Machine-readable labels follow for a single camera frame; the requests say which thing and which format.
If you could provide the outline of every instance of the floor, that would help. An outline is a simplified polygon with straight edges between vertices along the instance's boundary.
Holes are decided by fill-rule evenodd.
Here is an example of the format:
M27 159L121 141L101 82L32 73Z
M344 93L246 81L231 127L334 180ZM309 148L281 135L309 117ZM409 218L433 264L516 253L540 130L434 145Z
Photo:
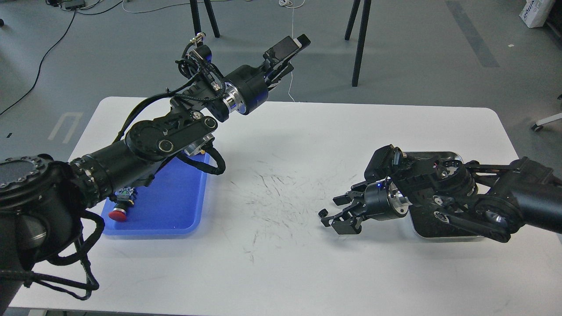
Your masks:
M106 0L87 13L116 3ZM181 1L132 0L125 7L143 11L176 3ZM295 10L273 0L213 2L220 39L211 36L204 6L200 11L205 42L223 73L260 64L262 53L286 35L308 35L312 45L294 59L292 83L284 79L271 92L272 101L292 96L297 102L488 107L519 156L552 167L560 177L562 121L540 132L530 127L561 112L556 98L562 93L562 40L549 28L528 29L519 17L524 4L374 1L358 87L351 87L351 76L360 16L351 40L343 40L351 1L307 0ZM0 1L0 18L6 23L0 29L1 112L31 87L39 61L72 13L42 1ZM100 15L76 15L45 59L35 89L0 116L1 156L46 152L67 160L103 98L151 96L183 84L174 61L191 37L189 6L132 14L119 5ZM407 127L398 121L396 129Z

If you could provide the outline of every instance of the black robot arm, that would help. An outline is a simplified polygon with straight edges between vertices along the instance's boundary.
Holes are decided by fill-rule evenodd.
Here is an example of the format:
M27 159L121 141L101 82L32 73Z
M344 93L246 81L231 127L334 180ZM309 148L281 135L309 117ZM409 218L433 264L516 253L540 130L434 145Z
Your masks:
M0 162L0 314L22 284L29 287L33 282L78 299L89 298L99 284L87 252L100 238L104 222L86 209L108 197L116 200L114 192L120 188L149 185L173 157L207 173L224 172L224 160L212 146L217 120L225 121L234 110L247 115L263 104L268 91L288 73L285 70L292 70L288 60L310 44L305 35L287 37L265 53L261 66L239 67L223 76L211 63L207 46L194 48L203 35L193 38L177 61L187 83L138 104L111 145L71 162L54 161L48 155ZM167 115L137 122L125 135L143 109L166 97L171 98ZM204 116L201 110L205 108L216 119ZM201 150L215 159L217 167L189 158ZM96 223L86 239L82 219ZM72 244L76 253L60 257ZM32 272L34 264L43 260L54 265L80 261L86 282ZM78 296L59 285L86 290L86 295Z
M401 218L410 210L413 220L425 213L441 222L437 230L448 224L500 242L525 224L562 233L562 181L527 157L509 165L463 164L452 152L402 152L389 145L375 151L365 179L334 198L337 205L351 203L342 212L320 211L326 227L358 234L364 220ZM478 194L477 183L490 189Z

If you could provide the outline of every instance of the white table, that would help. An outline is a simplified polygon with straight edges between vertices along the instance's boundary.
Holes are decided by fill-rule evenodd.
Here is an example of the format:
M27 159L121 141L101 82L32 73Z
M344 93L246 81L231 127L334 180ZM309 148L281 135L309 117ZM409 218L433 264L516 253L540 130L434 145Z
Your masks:
M108 145L141 99L104 99L72 157ZM167 100L141 116L165 114ZM362 181L372 153L453 151L507 164L516 153L489 109L268 102L214 133L227 163L207 180L186 238L113 240L90 252L87 301L39 285L12 306L181 315L560 315L562 245L525 226L507 244L423 240L409 217L338 236L317 216ZM101 205L93 210L100 213ZM36 272L83 280L80 266Z

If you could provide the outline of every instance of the plastic tray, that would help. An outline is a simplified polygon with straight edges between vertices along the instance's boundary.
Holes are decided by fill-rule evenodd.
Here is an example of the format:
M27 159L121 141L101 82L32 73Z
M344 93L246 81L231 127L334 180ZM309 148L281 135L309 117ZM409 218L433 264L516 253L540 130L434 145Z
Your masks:
M192 157L209 163L209 155ZM108 217L115 203L103 206L105 235L119 239L159 239L185 235L197 227L205 195L207 174L179 159L171 160L149 187L137 188L135 205L127 211L127 221Z

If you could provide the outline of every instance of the wheel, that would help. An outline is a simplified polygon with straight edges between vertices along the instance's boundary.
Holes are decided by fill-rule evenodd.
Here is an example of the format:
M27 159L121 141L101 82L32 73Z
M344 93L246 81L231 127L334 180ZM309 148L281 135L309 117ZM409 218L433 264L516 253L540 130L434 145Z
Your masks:
M539 130L542 129L542 125L535 124L535 125L531 126L531 129L535 132L538 132Z

